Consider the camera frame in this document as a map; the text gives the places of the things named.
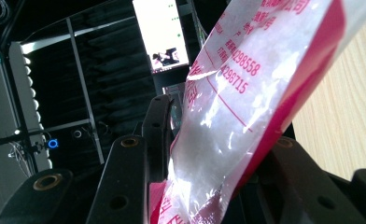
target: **white plastic bag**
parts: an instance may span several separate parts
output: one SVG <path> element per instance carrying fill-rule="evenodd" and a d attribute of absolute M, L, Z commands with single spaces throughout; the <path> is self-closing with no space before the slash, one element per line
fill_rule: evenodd
<path fill-rule="evenodd" d="M 366 1 L 231 1 L 186 82 L 158 223 L 219 223 L 365 20 Z"/>

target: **person on screen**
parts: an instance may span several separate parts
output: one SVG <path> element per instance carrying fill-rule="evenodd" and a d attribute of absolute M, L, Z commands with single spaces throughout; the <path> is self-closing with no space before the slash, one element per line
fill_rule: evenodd
<path fill-rule="evenodd" d="M 159 52 L 157 54 L 153 54 L 153 60 L 156 61 L 155 64 L 162 63 L 162 66 L 179 63 L 176 48 L 168 49 L 165 53 Z"/>

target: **transparent plastic packaging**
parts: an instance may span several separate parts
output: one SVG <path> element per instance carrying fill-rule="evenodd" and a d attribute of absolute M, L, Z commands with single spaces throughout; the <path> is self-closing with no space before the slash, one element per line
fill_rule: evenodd
<path fill-rule="evenodd" d="M 221 222 L 234 190 L 365 20 L 366 1 L 231 1 L 188 75 L 152 223 Z"/>

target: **metal pole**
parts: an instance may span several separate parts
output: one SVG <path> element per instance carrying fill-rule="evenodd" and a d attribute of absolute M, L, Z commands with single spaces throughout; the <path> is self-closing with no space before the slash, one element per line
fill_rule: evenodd
<path fill-rule="evenodd" d="M 70 18 L 66 19 L 66 23 L 67 23 L 67 27 L 69 29 L 70 40 L 72 41 L 73 51 L 75 53 L 75 59 L 76 59 L 78 75 L 80 77 L 81 88 L 83 90 L 85 103 L 87 105 L 87 111 L 88 111 L 88 114 L 89 114 L 89 117 L 90 117 L 90 123 L 91 123 L 91 127 L 92 127 L 92 134 L 93 134 L 93 138 L 95 140 L 96 149 L 98 151 L 99 161 L 101 162 L 101 164 L 103 164 L 103 163 L 105 163 L 104 154 L 102 153 L 101 143 L 99 141 L 98 132 L 96 131 L 95 118 L 93 117 L 93 113 L 92 113 L 90 96 L 88 95 L 87 85 L 86 85 L 86 82 L 85 82 L 83 69 L 81 67 L 80 56 L 78 55 L 76 39 L 75 39 L 75 33 L 73 31 L 72 22 L 70 21 Z"/>

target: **wooden table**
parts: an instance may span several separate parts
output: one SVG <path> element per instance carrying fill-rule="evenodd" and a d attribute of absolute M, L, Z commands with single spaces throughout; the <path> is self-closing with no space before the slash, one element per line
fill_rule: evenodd
<path fill-rule="evenodd" d="M 366 168 L 366 23 L 293 120 L 318 165 L 350 180 Z"/>

